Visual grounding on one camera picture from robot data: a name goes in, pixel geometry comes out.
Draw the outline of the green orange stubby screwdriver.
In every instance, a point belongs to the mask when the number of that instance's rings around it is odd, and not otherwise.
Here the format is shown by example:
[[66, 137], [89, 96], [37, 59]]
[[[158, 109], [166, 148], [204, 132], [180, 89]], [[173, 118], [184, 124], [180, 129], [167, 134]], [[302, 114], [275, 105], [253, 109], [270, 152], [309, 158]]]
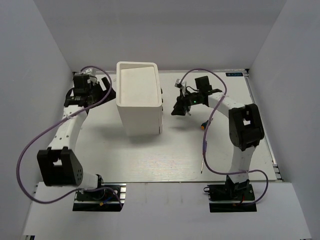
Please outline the green orange stubby screwdriver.
[[209, 119], [209, 120], [203, 122], [203, 123], [201, 124], [200, 128], [201, 128], [203, 131], [206, 130], [207, 127], [211, 124], [211, 122], [212, 122], [212, 119]]

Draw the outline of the white drawer cabinet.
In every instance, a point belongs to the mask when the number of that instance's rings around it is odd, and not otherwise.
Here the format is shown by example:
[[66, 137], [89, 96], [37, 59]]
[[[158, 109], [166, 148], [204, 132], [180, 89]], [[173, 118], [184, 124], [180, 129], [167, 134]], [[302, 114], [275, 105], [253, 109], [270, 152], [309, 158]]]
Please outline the white drawer cabinet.
[[161, 134], [163, 99], [158, 66], [153, 62], [119, 61], [116, 105], [127, 136]]

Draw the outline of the blue red precision screwdriver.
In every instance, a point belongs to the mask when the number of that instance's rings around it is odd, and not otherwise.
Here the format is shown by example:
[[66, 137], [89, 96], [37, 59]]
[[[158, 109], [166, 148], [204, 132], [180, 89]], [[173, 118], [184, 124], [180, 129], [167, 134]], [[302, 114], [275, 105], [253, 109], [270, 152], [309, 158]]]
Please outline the blue red precision screwdriver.
[[201, 162], [201, 169], [200, 169], [201, 174], [203, 173], [203, 169], [204, 169], [204, 164], [205, 164], [204, 156], [206, 151], [207, 151], [207, 141], [204, 140], [202, 142], [202, 162]]

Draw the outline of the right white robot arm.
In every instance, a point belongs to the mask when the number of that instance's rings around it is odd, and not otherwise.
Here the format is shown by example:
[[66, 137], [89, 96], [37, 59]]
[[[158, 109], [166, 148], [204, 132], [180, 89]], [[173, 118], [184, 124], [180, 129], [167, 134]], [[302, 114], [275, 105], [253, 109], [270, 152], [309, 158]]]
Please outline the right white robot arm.
[[264, 138], [258, 106], [254, 103], [243, 104], [228, 97], [222, 90], [213, 89], [207, 76], [195, 79], [196, 89], [187, 90], [187, 83], [178, 79], [175, 87], [179, 89], [179, 96], [173, 106], [171, 115], [185, 116], [191, 106], [205, 105], [228, 118], [229, 138], [233, 144], [231, 167], [226, 173], [226, 195], [236, 200], [243, 195], [249, 186], [249, 170], [256, 147]]

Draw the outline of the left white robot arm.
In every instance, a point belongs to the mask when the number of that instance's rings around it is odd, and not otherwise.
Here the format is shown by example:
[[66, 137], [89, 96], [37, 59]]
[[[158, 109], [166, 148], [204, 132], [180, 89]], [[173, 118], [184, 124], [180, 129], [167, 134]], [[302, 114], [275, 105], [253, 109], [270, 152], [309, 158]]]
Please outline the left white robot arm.
[[116, 92], [107, 77], [98, 80], [93, 74], [78, 73], [72, 80], [73, 88], [67, 92], [63, 105], [64, 122], [59, 125], [47, 149], [38, 151], [37, 162], [46, 186], [88, 189], [90, 196], [99, 200], [105, 196], [106, 187], [101, 184], [100, 175], [84, 171], [75, 147], [89, 114], [88, 107], [112, 101]]

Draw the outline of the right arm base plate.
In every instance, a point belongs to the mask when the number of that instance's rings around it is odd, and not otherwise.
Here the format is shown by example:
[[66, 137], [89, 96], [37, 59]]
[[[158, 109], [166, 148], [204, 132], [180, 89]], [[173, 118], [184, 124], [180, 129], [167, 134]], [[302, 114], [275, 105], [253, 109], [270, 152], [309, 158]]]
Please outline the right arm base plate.
[[203, 188], [208, 194], [211, 213], [252, 213], [257, 212], [254, 190], [251, 184], [245, 190], [230, 196], [224, 184], [210, 184]]

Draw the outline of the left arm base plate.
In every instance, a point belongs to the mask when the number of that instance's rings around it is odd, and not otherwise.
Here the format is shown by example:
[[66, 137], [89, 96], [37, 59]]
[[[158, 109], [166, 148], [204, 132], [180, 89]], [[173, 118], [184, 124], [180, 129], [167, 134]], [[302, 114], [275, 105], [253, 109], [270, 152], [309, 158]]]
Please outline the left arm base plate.
[[108, 187], [95, 192], [77, 191], [73, 201], [73, 212], [120, 212], [125, 203], [126, 183], [103, 183], [101, 187]]

